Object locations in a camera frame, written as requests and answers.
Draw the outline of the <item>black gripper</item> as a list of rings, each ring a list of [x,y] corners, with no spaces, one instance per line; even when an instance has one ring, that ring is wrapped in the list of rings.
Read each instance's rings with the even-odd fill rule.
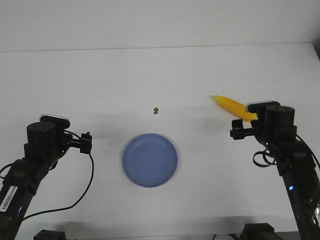
[[[27,126],[27,143],[24,145],[26,160],[59,160],[70,148],[90,154],[92,136],[83,133],[78,139],[68,132],[69,121],[38,121]]]
[[[245,110],[256,114],[257,119],[250,121],[251,128],[244,128],[241,119],[233,120],[230,136],[234,140],[254,136],[262,145],[296,140],[294,108],[283,105],[247,105]]]

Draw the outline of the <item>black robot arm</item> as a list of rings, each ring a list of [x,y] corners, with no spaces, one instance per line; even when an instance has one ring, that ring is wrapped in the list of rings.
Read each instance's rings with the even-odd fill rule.
[[[78,148],[83,154],[92,150],[92,136],[83,133],[79,139],[67,129],[66,120],[39,121],[27,126],[24,157],[8,165],[0,190],[0,238],[13,240],[41,181],[69,150]]]
[[[256,114],[250,128],[243,121],[231,122],[230,136],[242,140],[253,136],[264,146],[263,163],[254,161],[260,168],[276,166],[282,177],[294,219],[302,240],[320,238],[320,180],[316,167],[319,161],[305,141],[298,136],[294,123],[295,109],[277,101],[250,103],[246,112]]]

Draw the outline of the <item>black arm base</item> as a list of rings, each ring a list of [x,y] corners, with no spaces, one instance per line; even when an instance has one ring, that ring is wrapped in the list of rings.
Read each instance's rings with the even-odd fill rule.
[[[37,233],[33,240],[66,240],[66,235],[63,231],[41,230]]]
[[[275,229],[268,223],[248,223],[240,235],[241,240],[277,240]]]

